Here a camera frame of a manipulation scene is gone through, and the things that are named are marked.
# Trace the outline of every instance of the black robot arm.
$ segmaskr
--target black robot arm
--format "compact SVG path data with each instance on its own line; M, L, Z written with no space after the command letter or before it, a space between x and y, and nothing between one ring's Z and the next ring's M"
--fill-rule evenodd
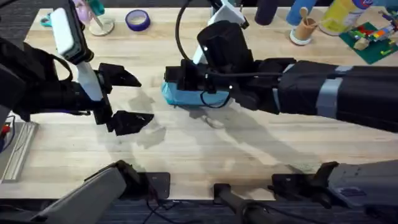
M78 20L74 3L67 0L61 11L55 12L60 13L52 21L53 29L69 28L73 42L73 46L62 54L63 57L78 67L79 76L84 78L85 75L92 74L89 77L91 79L84 84L74 82L72 71L63 59L27 43L20 49L0 38L0 125L10 110L25 121L30 121L30 116L37 113L90 115L92 111L96 123L106 124L109 132L115 131L116 135L138 133L154 115L127 111L117 111L114 114L108 94L113 86L141 87L141 83L120 65L101 63L98 70L92 70L88 62L94 54L87 47L82 32L83 25ZM54 31L54 37L58 44L62 44L63 33ZM66 79L58 79L54 60L68 70L69 76Z
M228 21L206 27L198 41L208 64L184 59L181 66L166 68L165 81L179 90L228 91L250 110L324 116L398 132L398 67L254 60L241 28Z

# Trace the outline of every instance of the bottle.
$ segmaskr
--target bottle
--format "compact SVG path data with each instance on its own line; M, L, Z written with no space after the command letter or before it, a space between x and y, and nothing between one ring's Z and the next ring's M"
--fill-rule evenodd
M308 13L310 13L315 3L317 3L317 0L296 0L286 16L286 21L292 26L299 25L303 19L300 15L300 9L306 7Z
M259 0L257 4L257 12L254 20L257 24L266 26L269 25L278 9L278 0Z
M335 0L323 16L319 29L329 35L340 35L353 28L373 0Z

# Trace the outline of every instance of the pen holder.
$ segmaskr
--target pen holder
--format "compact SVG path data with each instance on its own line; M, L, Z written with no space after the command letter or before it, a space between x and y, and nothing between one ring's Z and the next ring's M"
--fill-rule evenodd
M311 42L312 33L317 27L313 19L302 19L300 24L290 32L290 40L297 45L307 45Z

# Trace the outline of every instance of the wooden utensil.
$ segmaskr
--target wooden utensil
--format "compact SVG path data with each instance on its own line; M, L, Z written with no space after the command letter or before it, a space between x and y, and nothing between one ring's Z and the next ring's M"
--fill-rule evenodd
M303 17L303 20L305 21L306 24L308 24L308 9L306 7L301 7L300 9L300 15Z

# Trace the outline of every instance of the yellow bottle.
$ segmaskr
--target yellow bottle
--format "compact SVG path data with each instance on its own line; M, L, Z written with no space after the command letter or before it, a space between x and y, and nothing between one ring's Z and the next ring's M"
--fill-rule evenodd
M320 30L329 35L340 35L350 30L362 13L373 4L373 0L335 0L329 7Z

